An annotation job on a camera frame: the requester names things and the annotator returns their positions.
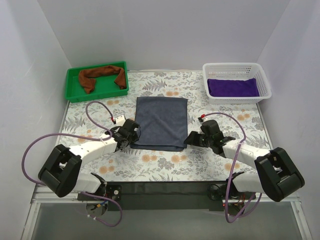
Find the aluminium frame rail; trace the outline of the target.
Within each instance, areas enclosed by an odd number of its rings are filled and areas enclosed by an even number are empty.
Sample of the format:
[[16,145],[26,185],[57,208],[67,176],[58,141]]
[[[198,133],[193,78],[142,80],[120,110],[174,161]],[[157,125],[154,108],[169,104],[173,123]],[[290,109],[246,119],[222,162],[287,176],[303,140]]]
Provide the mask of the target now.
[[257,196],[235,222],[225,219],[224,199],[210,197],[222,181],[127,181],[121,199],[97,207],[97,200],[58,198],[39,186],[32,197],[24,240],[310,240],[301,199],[280,202]]

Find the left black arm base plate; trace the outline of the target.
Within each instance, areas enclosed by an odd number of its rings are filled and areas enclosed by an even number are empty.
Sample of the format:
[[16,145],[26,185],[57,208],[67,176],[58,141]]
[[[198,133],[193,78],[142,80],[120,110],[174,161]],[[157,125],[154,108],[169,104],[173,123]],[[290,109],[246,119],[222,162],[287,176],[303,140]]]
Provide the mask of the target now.
[[91,195],[95,195],[95,197],[92,196],[87,196],[84,195],[82,193],[79,193],[77,195],[77,200],[78,201],[102,201],[102,198],[100,197],[104,197],[104,198],[109,198],[109,199],[113,199],[115,201],[119,201],[121,199],[121,194],[122,194],[122,186],[121,185],[101,185],[96,192],[94,193],[90,193]]

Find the purple towel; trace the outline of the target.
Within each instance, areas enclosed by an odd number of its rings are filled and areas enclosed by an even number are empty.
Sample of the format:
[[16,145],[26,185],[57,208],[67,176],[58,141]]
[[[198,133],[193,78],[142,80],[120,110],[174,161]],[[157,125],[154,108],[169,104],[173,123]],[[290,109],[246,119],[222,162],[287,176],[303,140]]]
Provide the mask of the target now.
[[212,97],[241,98],[260,96],[255,78],[248,80],[208,79],[207,86],[208,92]]

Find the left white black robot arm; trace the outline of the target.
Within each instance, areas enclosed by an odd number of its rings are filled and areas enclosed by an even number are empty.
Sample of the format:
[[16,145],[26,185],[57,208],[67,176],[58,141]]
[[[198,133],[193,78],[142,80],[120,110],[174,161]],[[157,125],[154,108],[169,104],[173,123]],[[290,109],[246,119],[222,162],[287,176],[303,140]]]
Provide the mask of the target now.
[[62,198],[70,192],[86,192],[96,196],[106,196],[107,182],[96,173],[81,173],[81,167],[104,155],[125,149],[139,140],[140,125],[126,119],[122,125],[113,127],[98,141],[90,140],[80,145],[66,147],[59,144],[38,173],[38,178]]

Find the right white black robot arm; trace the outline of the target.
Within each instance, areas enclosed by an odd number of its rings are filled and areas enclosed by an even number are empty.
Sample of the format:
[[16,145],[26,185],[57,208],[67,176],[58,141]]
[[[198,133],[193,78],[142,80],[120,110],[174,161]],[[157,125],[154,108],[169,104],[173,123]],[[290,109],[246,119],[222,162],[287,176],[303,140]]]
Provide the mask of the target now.
[[261,193],[280,202],[305,185],[305,179],[283,148],[269,150],[243,144],[239,139],[224,136],[215,120],[204,121],[200,129],[200,132],[192,131],[184,143],[210,148],[217,155],[256,170],[256,173],[242,171],[228,177],[230,194]]

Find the floral table mat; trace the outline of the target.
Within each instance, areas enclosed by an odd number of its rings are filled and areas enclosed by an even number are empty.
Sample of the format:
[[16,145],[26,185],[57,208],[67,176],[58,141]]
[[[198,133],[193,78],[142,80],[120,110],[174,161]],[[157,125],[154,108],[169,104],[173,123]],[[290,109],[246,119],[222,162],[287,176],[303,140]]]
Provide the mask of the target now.
[[[110,128],[110,115],[136,115],[137,97],[175,97],[188,100],[188,130],[200,128],[198,117],[208,114],[216,120],[225,136],[246,139],[248,145],[271,149],[262,114],[257,104],[210,104],[201,71],[131,71],[126,96],[102,99],[99,103],[68,103],[59,143],[80,145],[85,138],[102,134]],[[104,155],[81,168],[82,173],[96,173],[107,181],[220,181],[230,170],[253,173],[244,163],[233,163],[208,148],[189,146],[180,152],[126,148]]]

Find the white plastic basket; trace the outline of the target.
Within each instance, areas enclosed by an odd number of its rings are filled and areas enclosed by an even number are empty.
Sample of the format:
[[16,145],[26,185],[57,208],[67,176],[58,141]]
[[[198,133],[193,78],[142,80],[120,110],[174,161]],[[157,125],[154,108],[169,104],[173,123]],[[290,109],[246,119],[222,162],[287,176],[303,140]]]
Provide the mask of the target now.
[[[218,62],[202,66],[204,89],[210,104],[257,104],[272,96],[269,80],[262,66],[255,62]],[[255,97],[215,97],[210,95],[208,79],[239,80],[256,79],[259,96]]]

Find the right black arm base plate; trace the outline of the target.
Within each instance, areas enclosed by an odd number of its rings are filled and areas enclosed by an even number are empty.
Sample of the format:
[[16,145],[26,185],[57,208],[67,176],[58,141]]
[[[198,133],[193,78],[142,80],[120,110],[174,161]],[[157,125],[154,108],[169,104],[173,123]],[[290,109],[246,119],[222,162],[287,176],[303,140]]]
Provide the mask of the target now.
[[[227,193],[227,184],[211,184],[208,187],[208,191],[210,197],[213,200],[222,200],[225,199]],[[229,200],[248,200],[252,196],[252,192],[239,192],[236,188],[231,184],[228,194]]]

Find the green plastic tray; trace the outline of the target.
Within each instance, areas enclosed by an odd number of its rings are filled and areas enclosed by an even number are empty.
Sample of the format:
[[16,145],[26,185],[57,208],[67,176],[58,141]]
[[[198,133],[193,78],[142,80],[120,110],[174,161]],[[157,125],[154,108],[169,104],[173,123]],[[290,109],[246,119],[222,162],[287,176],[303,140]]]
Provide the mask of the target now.
[[[80,71],[104,67],[107,65],[112,65],[124,69],[126,89],[120,89],[120,87],[115,83],[116,75],[100,76],[96,79],[96,84],[93,92],[87,94],[79,82],[78,76]],[[125,96],[128,94],[128,91],[129,83],[127,74],[127,64],[125,61],[70,68],[67,70],[66,73],[64,96],[65,99],[70,101],[71,103],[79,103],[85,101]]]

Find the orange brown towel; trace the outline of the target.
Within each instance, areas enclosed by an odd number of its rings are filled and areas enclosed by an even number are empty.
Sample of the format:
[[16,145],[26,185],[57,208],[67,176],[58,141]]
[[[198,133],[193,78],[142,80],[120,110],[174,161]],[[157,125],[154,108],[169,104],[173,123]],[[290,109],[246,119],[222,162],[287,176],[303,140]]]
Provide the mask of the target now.
[[116,75],[114,83],[121,89],[127,88],[126,73],[122,67],[106,65],[96,68],[83,69],[78,74],[79,84],[83,87],[86,94],[95,90],[97,78]]

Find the grey blue towel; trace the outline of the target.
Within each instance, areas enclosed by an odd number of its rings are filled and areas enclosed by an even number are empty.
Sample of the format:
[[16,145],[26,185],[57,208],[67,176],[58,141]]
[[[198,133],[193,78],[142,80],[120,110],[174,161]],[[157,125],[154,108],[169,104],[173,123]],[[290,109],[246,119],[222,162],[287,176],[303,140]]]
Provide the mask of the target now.
[[141,96],[136,99],[135,121],[139,140],[130,147],[139,150],[181,152],[187,145],[188,100],[181,97]]

